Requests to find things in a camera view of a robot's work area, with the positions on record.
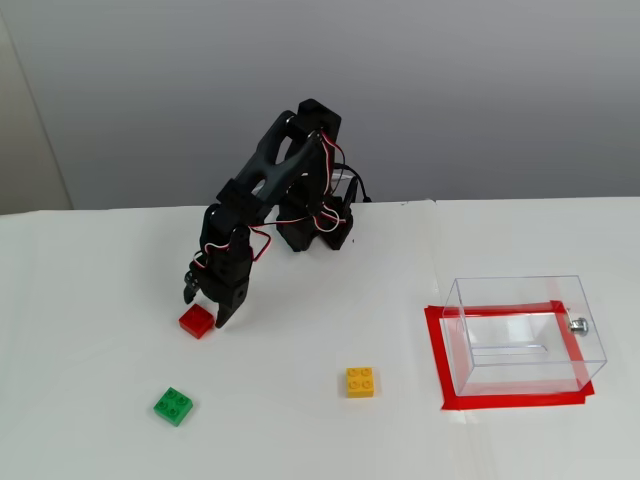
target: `white table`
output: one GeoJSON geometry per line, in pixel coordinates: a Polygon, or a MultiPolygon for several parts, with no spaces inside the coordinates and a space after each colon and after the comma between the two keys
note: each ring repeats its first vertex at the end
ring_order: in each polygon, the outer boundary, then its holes
{"type": "Polygon", "coordinates": [[[443,289],[455,277],[577,274],[609,361],[586,405],[466,412],[461,478],[636,478],[640,199],[438,202],[431,213],[443,289]]]}
{"type": "Polygon", "coordinates": [[[276,237],[243,307],[196,341],[177,319],[203,211],[0,218],[0,478],[637,471],[640,200],[357,205],[340,252],[294,254],[276,237]],[[456,276],[574,273],[609,358],[596,395],[441,412],[422,308],[456,276]],[[360,365],[380,391],[345,399],[342,372],[360,365]],[[195,403],[178,428],[152,411],[169,386],[195,403]]]}

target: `black robotic arm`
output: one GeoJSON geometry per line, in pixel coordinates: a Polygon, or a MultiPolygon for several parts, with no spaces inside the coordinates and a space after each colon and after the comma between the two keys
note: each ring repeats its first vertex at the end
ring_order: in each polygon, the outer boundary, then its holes
{"type": "Polygon", "coordinates": [[[344,243],[353,226],[350,205],[357,180],[351,179],[344,199],[333,195],[330,185],[335,151],[331,144],[336,141],[340,122],[336,113],[311,99],[298,106],[297,114],[283,112],[238,176],[217,195],[220,203],[207,208],[200,252],[185,275],[184,300],[191,303],[202,290],[217,302],[218,328],[247,296],[254,261],[251,229],[264,226],[275,205],[280,211],[274,223],[294,251],[307,250],[317,235],[334,250],[344,243]],[[287,137],[291,145],[277,164],[278,151],[287,137]],[[253,194],[263,180],[262,188],[253,194]]]}

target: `white wall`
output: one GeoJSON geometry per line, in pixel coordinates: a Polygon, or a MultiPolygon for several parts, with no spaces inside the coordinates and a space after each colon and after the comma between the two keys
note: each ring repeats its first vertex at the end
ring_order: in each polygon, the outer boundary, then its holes
{"type": "Polygon", "coordinates": [[[640,195],[637,0],[0,0],[78,208],[207,204],[314,97],[375,200],[640,195]]]}
{"type": "Polygon", "coordinates": [[[0,215],[70,207],[0,15],[0,215]]]}

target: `transparent container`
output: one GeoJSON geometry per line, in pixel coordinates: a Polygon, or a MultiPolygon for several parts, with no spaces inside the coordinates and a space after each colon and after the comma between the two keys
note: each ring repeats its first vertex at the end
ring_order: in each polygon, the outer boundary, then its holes
{"type": "Polygon", "coordinates": [[[459,278],[442,317],[460,396],[575,392],[607,363],[577,276],[459,278]]]}

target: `green lego brick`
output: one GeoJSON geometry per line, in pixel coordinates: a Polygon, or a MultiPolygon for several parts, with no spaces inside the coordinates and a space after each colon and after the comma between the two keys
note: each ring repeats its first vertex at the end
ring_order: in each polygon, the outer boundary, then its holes
{"type": "Polygon", "coordinates": [[[177,427],[187,416],[191,407],[193,407],[193,402],[189,397],[185,397],[177,390],[169,387],[169,390],[156,403],[153,409],[167,422],[177,427]]]}

